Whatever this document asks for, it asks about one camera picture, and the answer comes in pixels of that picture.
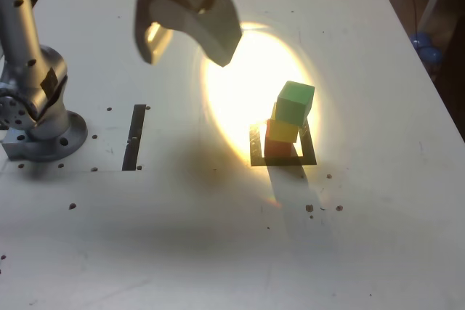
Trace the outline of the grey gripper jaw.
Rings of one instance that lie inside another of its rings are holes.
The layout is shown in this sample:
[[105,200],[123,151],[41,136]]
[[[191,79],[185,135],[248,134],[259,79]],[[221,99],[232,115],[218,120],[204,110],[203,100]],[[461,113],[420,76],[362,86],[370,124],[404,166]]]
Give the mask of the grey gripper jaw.
[[149,13],[152,0],[137,0],[134,13],[134,40],[142,60],[156,65],[171,42],[173,33],[153,22]]
[[152,21],[193,38],[217,65],[228,65],[242,37],[233,0],[152,0]]

